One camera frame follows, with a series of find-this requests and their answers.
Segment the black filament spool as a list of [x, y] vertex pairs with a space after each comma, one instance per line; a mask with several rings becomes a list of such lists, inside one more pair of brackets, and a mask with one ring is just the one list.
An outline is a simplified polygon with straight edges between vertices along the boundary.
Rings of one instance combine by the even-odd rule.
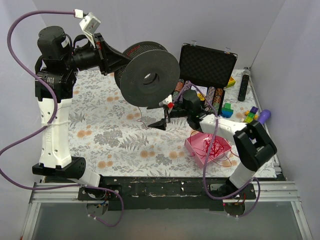
[[114, 72], [114, 79], [123, 98], [136, 107], [158, 107], [180, 78], [176, 57], [154, 41], [135, 43], [122, 54], [130, 62]]

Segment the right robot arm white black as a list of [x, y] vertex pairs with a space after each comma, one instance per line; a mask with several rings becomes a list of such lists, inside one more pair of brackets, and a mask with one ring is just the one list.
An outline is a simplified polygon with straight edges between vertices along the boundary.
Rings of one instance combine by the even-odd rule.
[[171, 103], [164, 104], [164, 118], [149, 127], [166, 130], [172, 118], [186, 117], [193, 130], [234, 143], [240, 164], [216, 190], [218, 195], [211, 195], [206, 181], [203, 180], [202, 183], [206, 194], [213, 200], [239, 198], [255, 173], [277, 153], [277, 147], [259, 121], [245, 123], [218, 117], [203, 108], [195, 90], [188, 89], [182, 95], [182, 106], [178, 110], [173, 110]]

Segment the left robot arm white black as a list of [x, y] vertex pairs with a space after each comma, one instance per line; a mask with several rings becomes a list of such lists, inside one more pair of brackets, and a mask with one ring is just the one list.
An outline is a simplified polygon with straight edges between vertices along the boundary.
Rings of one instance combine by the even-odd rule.
[[35, 175], [55, 176], [90, 186], [89, 194], [95, 200], [106, 196], [101, 176], [86, 167], [83, 157], [71, 156], [69, 148], [69, 113], [73, 87], [78, 72], [98, 67], [102, 75], [125, 67], [130, 59], [109, 46], [100, 33], [93, 41], [75, 47], [86, 39], [85, 34], [74, 40], [60, 26], [49, 26], [38, 34], [37, 46], [41, 52], [35, 64], [35, 96], [41, 113], [42, 147], [39, 162], [32, 167]]

